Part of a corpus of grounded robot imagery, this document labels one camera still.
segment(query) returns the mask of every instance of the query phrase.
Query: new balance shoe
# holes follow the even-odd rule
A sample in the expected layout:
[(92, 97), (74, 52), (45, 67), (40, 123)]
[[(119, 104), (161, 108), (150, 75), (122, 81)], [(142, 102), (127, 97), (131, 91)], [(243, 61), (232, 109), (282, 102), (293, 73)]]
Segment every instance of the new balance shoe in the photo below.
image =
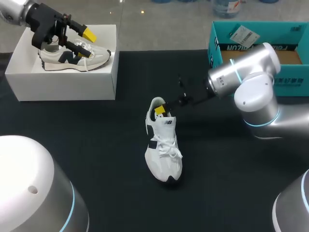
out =
[(103, 47), (90, 45), (82, 40), (76, 39), (75, 45), (80, 45), (91, 52), (89, 58), (74, 55), (71, 50), (59, 47), (52, 43), (47, 45), (44, 50), (39, 50), (39, 56), (46, 71), (56, 71), (64, 69), (76, 69), (81, 72), (88, 72), (97, 69), (105, 64), (111, 57), (110, 50)]
[(176, 117), (170, 113), (157, 115), (155, 109), (165, 101), (154, 98), (146, 116), (146, 131), (149, 137), (145, 153), (146, 163), (151, 173), (159, 181), (174, 183), (182, 174), (182, 154), (178, 149), (175, 133)]

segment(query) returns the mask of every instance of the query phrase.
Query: black table mat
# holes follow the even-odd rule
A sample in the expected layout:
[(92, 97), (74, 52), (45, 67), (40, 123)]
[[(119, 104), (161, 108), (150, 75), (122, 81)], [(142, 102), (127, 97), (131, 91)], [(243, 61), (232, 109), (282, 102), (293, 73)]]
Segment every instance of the black table mat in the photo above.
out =
[(205, 76), (206, 50), (121, 52), (116, 101), (86, 102), (18, 102), (3, 78), (9, 55), (0, 55), (0, 135), (49, 150), (83, 196), (90, 232), (272, 232), (273, 202), (309, 167), (306, 140), (257, 140), (232, 99), (213, 99), (175, 110), (183, 181), (154, 180), (144, 160), (150, 101), (176, 98), (178, 74)]

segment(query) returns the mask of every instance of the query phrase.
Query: n logo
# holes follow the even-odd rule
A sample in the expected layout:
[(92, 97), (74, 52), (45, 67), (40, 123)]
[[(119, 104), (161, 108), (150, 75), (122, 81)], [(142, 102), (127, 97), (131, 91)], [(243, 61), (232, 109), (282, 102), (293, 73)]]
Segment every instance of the n logo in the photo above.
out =
[(218, 47), (218, 45), (219, 45), (219, 42), (218, 42), (217, 37), (214, 38), (214, 45), (215, 45), (216, 51), (217, 51), (217, 47)]
[(65, 51), (61, 57), (59, 58), (60, 63), (65, 63), (68, 61), (69, 64), (77, 64), (81, 60), (81, 57), (75, 56), (73, 57), (73, 52)]

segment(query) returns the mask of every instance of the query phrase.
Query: water bottle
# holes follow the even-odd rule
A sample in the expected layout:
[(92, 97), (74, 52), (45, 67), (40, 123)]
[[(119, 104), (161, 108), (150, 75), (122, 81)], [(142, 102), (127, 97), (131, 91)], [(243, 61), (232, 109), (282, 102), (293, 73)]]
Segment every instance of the water bottle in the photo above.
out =
[(233, 18), (240, 11), (240, 0), (211, 0), (213, 12), (222, 18)]

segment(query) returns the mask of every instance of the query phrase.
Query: shoe tongue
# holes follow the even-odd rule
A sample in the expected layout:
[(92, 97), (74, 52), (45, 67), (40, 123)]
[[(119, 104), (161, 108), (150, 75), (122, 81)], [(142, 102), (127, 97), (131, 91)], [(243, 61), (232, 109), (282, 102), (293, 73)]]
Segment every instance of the shoe tongue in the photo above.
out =
[(158, 117), (155, 120), (155, 124), (160, 138), (174, 141), (176, 117)]

